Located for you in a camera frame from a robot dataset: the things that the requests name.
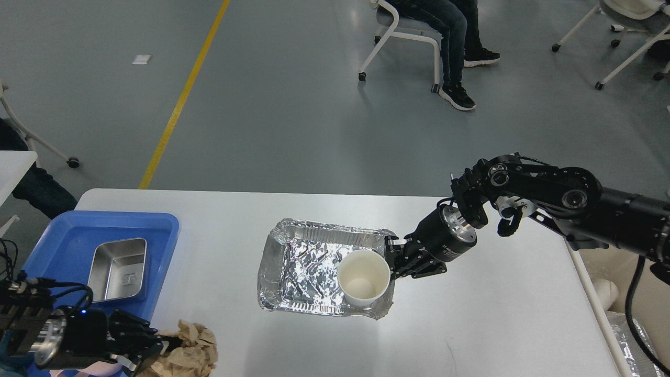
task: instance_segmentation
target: crumpled brown paper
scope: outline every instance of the crumpled brown paper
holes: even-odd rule
[[[218,353],[214,333],[199,323],[179,320],[179,331],[159,335],[179,337],[182,346],[166,352],[137,377],[207,377],[216,368]]]

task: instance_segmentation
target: black sneaker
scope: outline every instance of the black sneaker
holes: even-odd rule
[[[465,88],[460,83],[451,87],[442,85],[438,94],[461,111],[470,111],[476,107],[474,101],[468,96]]]
[[[497,52],[491,52],[486,48],[483,48],[477,52],[471,54],[465,54],[465,61],[463,61],[463,66],[466,68],[472,68],[475,66],[486,66],[493,64],[500,60],[500,54]]]

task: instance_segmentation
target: white paper cup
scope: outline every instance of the white paper cup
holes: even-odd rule
[[[378,253],[368,249],[355,250],[337,267],[337,281],[348,303],[367,307],[386,292],[391,270]]]

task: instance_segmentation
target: stainless steel container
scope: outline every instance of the stainless steel container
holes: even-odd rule
[[[122,239],[98,246],[88,275],[93,302],[144,299],[147,263],[146,239]]]

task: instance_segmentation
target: aluminum foil tray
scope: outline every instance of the aluminum foil tray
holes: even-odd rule
[[[665,374],[651,362],[640,346],[637,345],[635,338],[632,337],[628,323],[626,323],[626,315],[612,311],[606,312],[606,314],[607,320],[610,322],[610,326],[612,326],[614,336],[619,342],[619,347],[621,347],[621,352],[623,352],[626,362],[630,367],[632,377],[665,377]],[[645,328],[635,318],[632,322],[635,324],[635,329],[642,338],[642,341],[656,355],[654,347],[649,342],[649,336]]]
[[[265,242],[258,271],[259,304],[269,311],[384,317],[393,304],[394,282],[371,306],[357,308],[344,300],[336,272],[343,257],[354,250],[372,249],[384,256],[388,235],[395,234],[386,229],[280,221]]]

